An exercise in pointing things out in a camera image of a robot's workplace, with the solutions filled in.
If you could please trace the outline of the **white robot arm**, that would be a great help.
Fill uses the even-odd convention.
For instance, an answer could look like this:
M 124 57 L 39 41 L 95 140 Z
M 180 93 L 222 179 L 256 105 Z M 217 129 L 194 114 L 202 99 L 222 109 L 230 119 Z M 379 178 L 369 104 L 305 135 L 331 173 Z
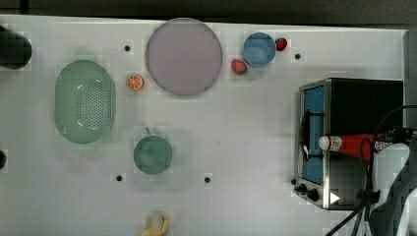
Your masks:
M 364 236 L 400 236 L 409 196 L 416 191 L 416 132 L 376 155 L 370 213 L 364 218 Z

